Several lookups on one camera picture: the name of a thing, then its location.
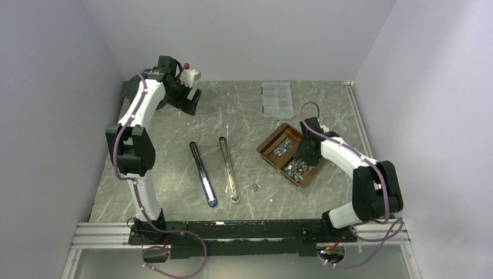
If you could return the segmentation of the brown staple tray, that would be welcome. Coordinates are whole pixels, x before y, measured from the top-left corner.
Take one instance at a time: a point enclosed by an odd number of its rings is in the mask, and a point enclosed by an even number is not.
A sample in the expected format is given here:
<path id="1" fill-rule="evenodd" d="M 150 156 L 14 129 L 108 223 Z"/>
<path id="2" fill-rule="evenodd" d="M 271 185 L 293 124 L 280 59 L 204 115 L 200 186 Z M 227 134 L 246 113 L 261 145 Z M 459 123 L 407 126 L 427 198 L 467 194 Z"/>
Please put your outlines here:
<path id="1" fill-rule="evenodd" d="M 320 159 L 315 166 L 296 160 L 302 133 L 288 123 L 282 123 L 256 149 L 260 157 L 299 188 L 306 188 L 326 164 Z"/>

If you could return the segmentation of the black beige stapler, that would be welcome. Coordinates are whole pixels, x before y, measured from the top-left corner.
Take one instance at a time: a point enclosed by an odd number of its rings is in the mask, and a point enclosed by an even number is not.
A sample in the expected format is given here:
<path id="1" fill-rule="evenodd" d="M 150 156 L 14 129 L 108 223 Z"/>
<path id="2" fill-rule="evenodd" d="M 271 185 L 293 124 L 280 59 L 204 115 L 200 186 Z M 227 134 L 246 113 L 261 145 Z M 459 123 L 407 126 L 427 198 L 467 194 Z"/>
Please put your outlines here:
<path id="1" fill-rule="evenodd" d="M 225 137 L 219 137 L 219 145 L 225 163 L 225 174 L 226 174 L 226 180 L 230 194 L 230 200 L 233 204 L 238 204 L 241 199 L 235 183 L 233 165 L 230 159 L 230 154 L 228 152 L 227 141 Z"/>

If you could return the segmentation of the blue stapler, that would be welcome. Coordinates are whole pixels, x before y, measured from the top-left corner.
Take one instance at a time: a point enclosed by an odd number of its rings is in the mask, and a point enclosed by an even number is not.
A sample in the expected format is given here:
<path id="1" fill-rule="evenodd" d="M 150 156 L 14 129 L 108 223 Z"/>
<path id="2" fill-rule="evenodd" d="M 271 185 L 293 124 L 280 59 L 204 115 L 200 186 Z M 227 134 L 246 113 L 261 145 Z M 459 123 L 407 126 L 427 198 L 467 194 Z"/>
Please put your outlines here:
<path id="1" fill-rule="evenodd" d="M 195 164 L 198 169 L 199 180 L 201 182 L 205 198 L 209 207 L 214 208 L 218 204 L 218 200 L 213 189 L 212 183 L 210 182 L 208 173 L 205 169 L 203 161 L 201 159 L 198 146 L 195 142 L 190 142 L 189 147 L 192 153 L 192 157 L 194 158 Z"/>

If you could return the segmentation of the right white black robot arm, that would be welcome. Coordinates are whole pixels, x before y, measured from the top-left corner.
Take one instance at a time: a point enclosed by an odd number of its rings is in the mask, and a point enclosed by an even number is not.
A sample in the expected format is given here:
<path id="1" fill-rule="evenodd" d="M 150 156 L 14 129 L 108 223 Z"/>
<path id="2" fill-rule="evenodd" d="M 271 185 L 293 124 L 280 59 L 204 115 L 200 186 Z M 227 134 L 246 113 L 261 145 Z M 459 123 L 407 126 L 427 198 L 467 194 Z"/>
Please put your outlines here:
<path id="1" fill-rule="evenodd" d="M 302 139 L 295 158 L 312 166 L 322 159 L 331 161 L 352 179 L 351 200 L 325 214 L 327 221 L 320 226 L 325 240 L 335 241 L 345 227 L 384 221 L 403 210 L 403 197 L 393 163 L 364 155 L 339 134 L 324 131 L 315 117 L 302 120 L 300 127 Z"/>

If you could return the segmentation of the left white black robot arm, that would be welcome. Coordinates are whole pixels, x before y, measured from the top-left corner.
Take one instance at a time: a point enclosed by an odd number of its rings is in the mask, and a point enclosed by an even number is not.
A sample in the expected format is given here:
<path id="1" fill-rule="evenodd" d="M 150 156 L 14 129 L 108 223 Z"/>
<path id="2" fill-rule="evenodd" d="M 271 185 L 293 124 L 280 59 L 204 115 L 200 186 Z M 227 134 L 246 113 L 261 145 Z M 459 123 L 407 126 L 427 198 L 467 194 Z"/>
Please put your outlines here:
<path id="1" fill-rule="evenodd" d="M 146 226 L 144 237 L 152 244 L 166 239 L 167 228 L 153 186 L 156 150 L 147 129 L 155 112 L 166 105 L 194 116 L 202 94 L 197 89 L 200 78 L 201 72 L 189 63 L 160 56 L 156 66 L 124 83 L 123 95 L 130 106 L 116 124 L 105 130 L 115 175 L 131 188 L 136 227 Z"/>

